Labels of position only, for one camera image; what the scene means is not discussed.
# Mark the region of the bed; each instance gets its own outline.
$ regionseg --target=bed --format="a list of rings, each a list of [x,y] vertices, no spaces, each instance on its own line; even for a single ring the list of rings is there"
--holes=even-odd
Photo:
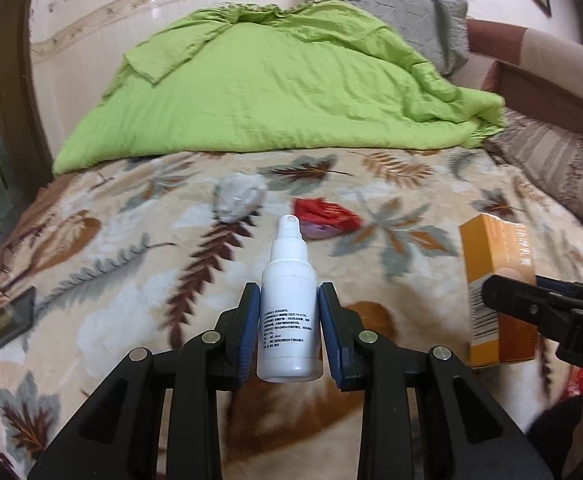
[[[492,85],[501,67],[478,61],[468,74],[476,62],[456,77]],[[537,273],[583,282],[582,222],[502,155],[461,147],[187,151],[59,177],[0,251],[0,307],[36,288],[33,328],[0,350],[0,459],[24,478],[132,348],[166,351],[212,328],[246,282],[260,281],[276,220],[299,197],[363,219],[351,234],[309,242],[309,254],[318,279],[334,282],[366,328],[421,351],[443,344],[466,359],[460,224],[480,212],[523,222]],[[214,188],[236,171],[261,174],[268,192],[252,214],[225,224],[214,218]],[[479,374],[524,430],[569,380],[554,350],[542,340],[535,360]],[[350,478],[362,402],[359,392],[340,393],[328,373],[298,384],[252,376],[240,391],[219,394],[226,477]]]

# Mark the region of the barcode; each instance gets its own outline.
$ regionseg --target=barcode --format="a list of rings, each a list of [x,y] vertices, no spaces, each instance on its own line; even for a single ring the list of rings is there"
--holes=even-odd
[[[483,276],[469,283],[469,306],[471,308],[472,344],[481,344],[498,339],[498,314],[483,303],[483,283],[490,277]]]

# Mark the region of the cardboard box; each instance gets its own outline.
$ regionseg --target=cardboard box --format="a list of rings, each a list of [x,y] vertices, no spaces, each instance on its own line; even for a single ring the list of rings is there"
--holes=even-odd
[[[484,306],[481,289],[493,274],[536,284],[536,272],[524,224],[480,214],[460,226],[471,308],[469,363],[478,368],[534,358],[538,330],[534,325]]]

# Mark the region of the black phone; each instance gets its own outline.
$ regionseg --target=black phone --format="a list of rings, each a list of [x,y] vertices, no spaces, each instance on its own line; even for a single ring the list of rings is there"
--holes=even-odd
[[[0,349],[32,327],[35,301],[36,288],[32,286],[0,308]]]

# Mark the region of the spray nozzle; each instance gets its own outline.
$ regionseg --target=spray nozzle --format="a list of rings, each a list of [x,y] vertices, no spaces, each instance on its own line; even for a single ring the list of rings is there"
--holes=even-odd
[[[292,258],[306,262],[307,244],[300,234],[300,220],[284,215],[278,220],[278,236],[271,244],[271,261]]]
[[[283,236],[293,236],[301,238],[300,221],[293,215],[283,215],[278,220],[278,238]]]

